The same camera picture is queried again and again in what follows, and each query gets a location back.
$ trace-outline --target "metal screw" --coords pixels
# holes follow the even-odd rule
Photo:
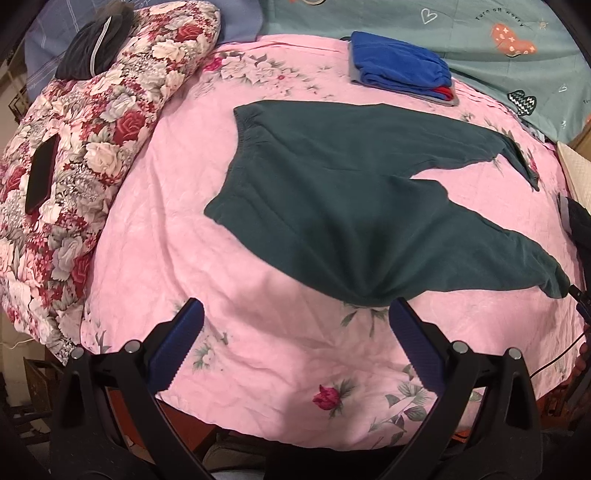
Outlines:
[[[78,360],[79,358],[82,358],[82,355],[84,355],[84,349],[81,346],[77,346],[76,348],[74,348],[70,354],[70,356],[74,360]]]
[[[513,360],[519,360],[522,357],[521,350],[512,346],[511,348],[509,348],[509,356]]]
[[[127,342],[123,349],[127,352],[127,353],[135,353],[139,350],[139,347],[141,347],[142,344],[139,340],[130,340],[129,342]]]
[[[466,353],[470,347],[468,347],[467,343],[461,342],[461,341],[457,341],[457,342],[453,342],[452,343],[452,348],[457,352],[457,353]]]

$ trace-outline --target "black smartphone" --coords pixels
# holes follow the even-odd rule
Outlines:
[[[57,146],[60,143],[58,134],[45,140],[37,147],[31,162],[25,213],[32,215],[51,196],[53,170],[56,165]]]

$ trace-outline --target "green sweatpants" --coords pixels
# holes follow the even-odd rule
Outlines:
[[[566,296],[568,277],[538,243],[410,179],[500,153],[537,190],[506,136],[389,105],[265,100],[234,113],[238,149],[205,214],[290,277],[360,306],[427,290]]]

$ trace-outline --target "pink flower print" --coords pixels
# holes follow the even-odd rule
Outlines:
[[[214,57],[212,61],[210,61],[207,65],[203,67],[203,70],[206,72],[215,72],[222,68],[222,58],[221,57]]]

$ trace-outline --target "blue cloth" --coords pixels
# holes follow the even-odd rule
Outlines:
[[[49,0],[25,35],[27,92],[33,101],[54,77],[57,65],[78,31],[109,0]],[[209,0],[221,11],[218,44],[254,41],[262,25],[258,0]],[[132,0],[135,9],[167,0]]]
[[[446,100],[445,95],[433,89],[450,87],[452,74],[447,63],[431,50],[380,35],[353,32],[351,51],[364,85]]]

